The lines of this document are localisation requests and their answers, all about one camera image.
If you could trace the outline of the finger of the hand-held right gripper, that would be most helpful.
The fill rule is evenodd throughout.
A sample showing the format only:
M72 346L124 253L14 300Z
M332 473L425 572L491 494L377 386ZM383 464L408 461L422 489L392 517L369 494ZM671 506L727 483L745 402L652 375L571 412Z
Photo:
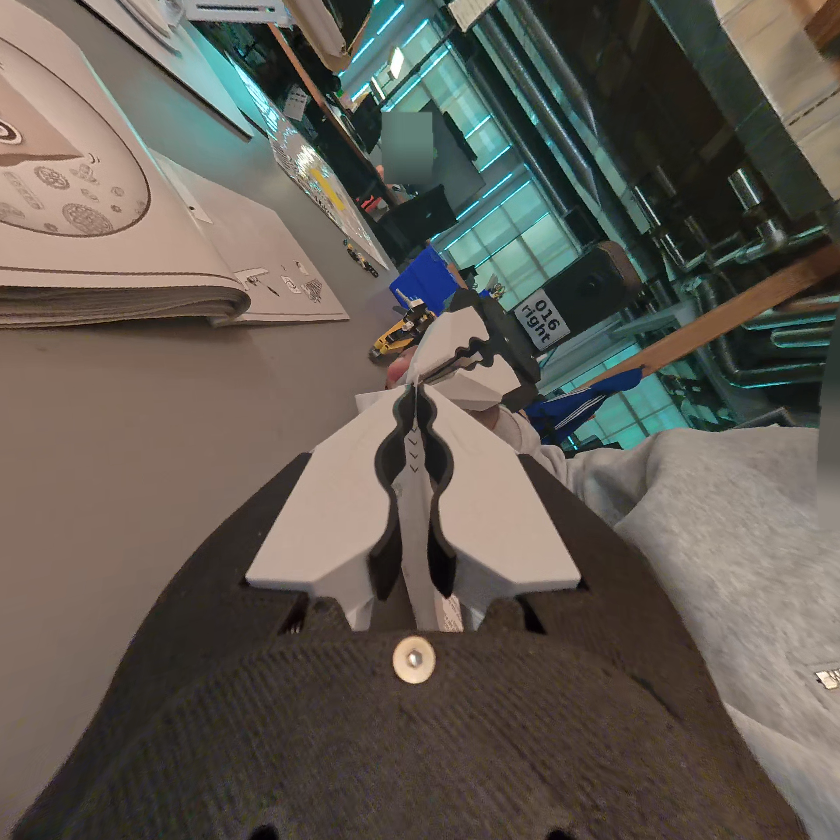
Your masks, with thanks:
M474 308L445 311L427 328L413 355L413 374L430 375L471 355L489 341L487 326Z
M517 373L500 355L481 353L428 362L423 383L457 406L497 406L520 386Z

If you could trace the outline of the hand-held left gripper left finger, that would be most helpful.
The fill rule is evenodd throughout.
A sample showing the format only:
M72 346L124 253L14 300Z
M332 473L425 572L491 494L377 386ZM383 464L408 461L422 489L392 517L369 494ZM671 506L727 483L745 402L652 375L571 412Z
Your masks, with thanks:
M393 485L406 467L415 387L392 390L315 447L246 572L249 585L336 601L354 631L371 625L399 577Z

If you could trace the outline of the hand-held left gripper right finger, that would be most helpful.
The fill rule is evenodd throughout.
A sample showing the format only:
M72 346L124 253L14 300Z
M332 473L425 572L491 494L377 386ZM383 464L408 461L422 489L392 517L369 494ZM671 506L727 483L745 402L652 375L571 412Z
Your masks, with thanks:
M437 591L476 630L497 600L574 590L581 572L519 456L431 386L418 429L432 495L427 556Z

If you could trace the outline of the person's right forearm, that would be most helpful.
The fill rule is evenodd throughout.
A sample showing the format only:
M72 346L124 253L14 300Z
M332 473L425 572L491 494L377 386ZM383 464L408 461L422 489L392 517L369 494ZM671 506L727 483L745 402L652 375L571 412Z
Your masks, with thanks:
M542 444L530 422L504 406L488 411L486 425L519 455L532 457L567 490L611 526L633 510L646 492L644 472L629 453L598 448L568 457L561 447Z

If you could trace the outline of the yellow lego vehicle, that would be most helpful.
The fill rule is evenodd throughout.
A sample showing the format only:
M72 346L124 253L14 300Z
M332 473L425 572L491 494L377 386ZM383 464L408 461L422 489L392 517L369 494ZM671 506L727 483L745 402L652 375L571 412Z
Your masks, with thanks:
M425 307L405 310L402 319L374 342L368 351L368 359L377 362L418 345L435 319L435 314Z

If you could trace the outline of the person's right hand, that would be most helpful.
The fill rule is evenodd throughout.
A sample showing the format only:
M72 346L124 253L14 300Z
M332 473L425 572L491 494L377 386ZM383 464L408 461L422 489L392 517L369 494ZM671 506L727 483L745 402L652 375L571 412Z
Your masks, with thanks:
M418 374L416 373L416 366L413 362L415 353L419 345L416 344L410 348L405 349L394 361L389 365L386 378L385 389L387 391L398 387L400 384L413 384L417 381Z

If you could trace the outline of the blue plastic bin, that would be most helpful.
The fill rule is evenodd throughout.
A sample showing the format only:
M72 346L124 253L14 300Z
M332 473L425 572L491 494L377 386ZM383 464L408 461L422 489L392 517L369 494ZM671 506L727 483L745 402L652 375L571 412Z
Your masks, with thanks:
M447 301L459 288L445 258L431 245L425 247L389 286L397 300L420 299L436 317L446 310Z

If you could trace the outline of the blue striped jacket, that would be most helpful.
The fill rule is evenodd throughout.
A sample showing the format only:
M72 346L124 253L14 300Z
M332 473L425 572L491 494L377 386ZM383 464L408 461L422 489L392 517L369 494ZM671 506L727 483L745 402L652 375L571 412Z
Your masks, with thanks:
M643 370L640 367L614 373L592 385L552 398L541 396L524 412L543 445L560 446L589 422L609 397L634 389L643 379Z

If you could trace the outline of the black laptop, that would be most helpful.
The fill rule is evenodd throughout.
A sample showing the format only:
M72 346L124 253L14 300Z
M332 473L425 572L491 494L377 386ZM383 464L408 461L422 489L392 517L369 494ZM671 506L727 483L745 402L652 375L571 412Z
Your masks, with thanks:
M395 206L374 223L374 233L395 265L431 238L457 224L445 186L435 188Z

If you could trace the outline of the printed paper mat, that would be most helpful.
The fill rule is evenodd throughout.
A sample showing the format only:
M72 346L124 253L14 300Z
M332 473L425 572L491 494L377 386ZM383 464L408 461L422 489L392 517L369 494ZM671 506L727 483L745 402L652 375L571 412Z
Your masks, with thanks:
M377 248L361 212L329 164L273 103L266 105L263 120L272 154L281 170L355 247L362 249L376 265L392 269L393 263Z

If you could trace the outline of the person's grey sweatshirt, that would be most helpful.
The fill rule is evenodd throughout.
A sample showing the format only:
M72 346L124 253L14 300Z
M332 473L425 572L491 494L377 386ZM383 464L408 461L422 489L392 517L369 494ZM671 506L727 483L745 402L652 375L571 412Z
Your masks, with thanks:
M577 455L573 493L639 548L728 713L811 838L839 838L839 538L817 432L672 430Z

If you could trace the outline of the wooden beam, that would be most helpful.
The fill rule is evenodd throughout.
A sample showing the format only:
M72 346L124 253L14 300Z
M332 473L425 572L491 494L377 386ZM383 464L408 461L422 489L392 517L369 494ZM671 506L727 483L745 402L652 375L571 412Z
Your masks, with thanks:
M772 274L759 284L699 316L685 327L664 337L613 368L584 383L593 386L627 371L650 376L679 361L698 348L729 333L761 313L791 300L796 294L837 275L839 247L828 245Z

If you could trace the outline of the grey metal pipes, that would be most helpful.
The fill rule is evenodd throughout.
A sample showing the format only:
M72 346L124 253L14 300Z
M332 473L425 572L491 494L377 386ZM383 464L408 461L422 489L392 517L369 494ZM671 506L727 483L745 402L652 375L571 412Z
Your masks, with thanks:
M675 184L664 172L658 170L656 174L658 182L636 185L633 197L666 268L675 272L673 283L681 299L698 309L690 322L831 245L822 224L801 229L786 224L770 197L769 188L747 164L728 176L740 226L719 240L714 240L697 215L688 211ZM818 383L826 367L827 349L808 350L807 346L828 344L829 324L837 304L809 301L807 294L835 278L838 274L746 321L655 374L664 373L676 362L705 350L713 370L725 382L744 390Z

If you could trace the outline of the open instruction booklet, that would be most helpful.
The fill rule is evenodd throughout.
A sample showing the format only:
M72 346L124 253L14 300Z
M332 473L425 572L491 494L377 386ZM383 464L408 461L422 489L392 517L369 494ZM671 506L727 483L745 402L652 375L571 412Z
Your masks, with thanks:
M346 321L277 213L150 150L62 33L2 21L2 327Z

